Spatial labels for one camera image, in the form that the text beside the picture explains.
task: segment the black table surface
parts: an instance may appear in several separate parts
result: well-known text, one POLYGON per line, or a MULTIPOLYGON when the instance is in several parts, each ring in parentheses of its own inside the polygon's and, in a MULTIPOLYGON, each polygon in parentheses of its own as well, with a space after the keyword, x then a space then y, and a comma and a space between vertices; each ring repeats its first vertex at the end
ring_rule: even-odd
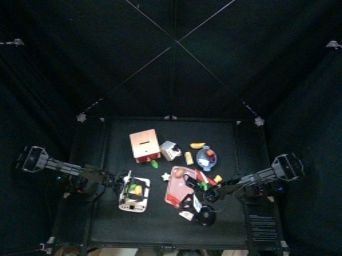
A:
POLYGON ((168 182, 162 175, 174 166, 188 166, 182 155, 174 161, 162 156, 160 167, 137 163, 130 134, 155 129, 160 144, 176 142, 182 153, 190 151, 196 162, 193 142, 206 142, 218 155, 218 163, 208 176, 217 174, 229 180, 269 167, 264 129, 253 120, 177 120, 107 118, 105 122, 81 124, 70 161, 91 164, 118 173, 131 170, 137 177, 151 180, 146 212, 133 213, 118 207, 111 189, 95 203, 65 200, 59 213, 58 241, 101 247, 174 246, 177 248, 245 248, 246 224, 242 204, 234 196, 212 204, 217 222, 210 227, 188 221, 177 209, 165 202, 168 182))

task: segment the plate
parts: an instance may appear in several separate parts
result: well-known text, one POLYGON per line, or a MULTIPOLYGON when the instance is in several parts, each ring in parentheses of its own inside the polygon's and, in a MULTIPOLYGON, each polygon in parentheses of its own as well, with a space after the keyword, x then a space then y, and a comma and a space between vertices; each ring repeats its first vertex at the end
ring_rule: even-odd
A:
POLYGON ((197 154, 197 162, 198 162, 198 165, 204 168, 205 172, 212 171, 212 168, 216 166, 218 161, 217 153, 214 154, 214 161, 210 161, 208 156, 209 149, 210 149, 210 146, 205 146, 204 149, 201 149, 197 154))

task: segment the green object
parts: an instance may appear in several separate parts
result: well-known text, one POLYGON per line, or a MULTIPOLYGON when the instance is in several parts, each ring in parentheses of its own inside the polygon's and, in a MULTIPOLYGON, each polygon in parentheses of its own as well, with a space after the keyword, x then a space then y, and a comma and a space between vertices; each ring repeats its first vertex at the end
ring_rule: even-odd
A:
POLYGON ((130 186, 130 191, 131 191, 131 190, 135 190, 135 188, 137 188, 137 184, 131 184, 131 186, 130 186))
POLYGON ((151 165, 155 169, 158 168, 158 162, 155 160, 151 161, 151 165))
POLYGON ((205 181, 200 183, 200 186, 204 188, 205 191, 209 190, 209 184, 205 181))

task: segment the white label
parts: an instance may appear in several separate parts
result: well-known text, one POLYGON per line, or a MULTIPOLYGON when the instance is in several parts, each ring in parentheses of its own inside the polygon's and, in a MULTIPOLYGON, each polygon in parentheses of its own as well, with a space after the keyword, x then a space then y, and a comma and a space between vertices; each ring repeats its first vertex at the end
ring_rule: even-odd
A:
POLYGON ((189 212, 189 211, 181 212, 180 215, 181 215, 182 217, 185 217, 189 221, 192 221, 193 218, 194 218, 194 214, 193 214, 192 212, 189 212))
POLYGON ((202 203, 200 202, 196 194, 194 194, 194 208, 197 210, 197 212, 201 212, 201 209, 202 209, 202 203))

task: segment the black curtain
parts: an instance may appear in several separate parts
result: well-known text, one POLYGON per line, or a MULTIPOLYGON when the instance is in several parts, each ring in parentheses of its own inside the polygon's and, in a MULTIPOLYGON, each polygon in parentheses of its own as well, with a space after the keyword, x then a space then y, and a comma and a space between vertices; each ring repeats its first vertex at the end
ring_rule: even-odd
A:
POLYGON ((342 51, 332 50, 268 119, 270 153, 296 152, 306 176, 282 199, 296 255, 341 255, 342 51))
POLYGON ((288 241, 298 255, 341 255, 342 49, 325 47, 341 39, 341 2, 129 2, 2 1, 0 42, 26 43, 0 45, 2 249, 46 241, 61 195, 54 175, 13 162, 34 144, 69 160, 95 103, 97 118, 256 111, 272 157, 296 152, 306 167, 282 199, 288 241))
POLYGON ((57 159, 67 160, 77 124, 63 98, 22 50, 0 47, 2 255, 47 241, 62 192, 55 174, 26 175, 15 171, 14 163, 26 145, 45 146, 57 159))

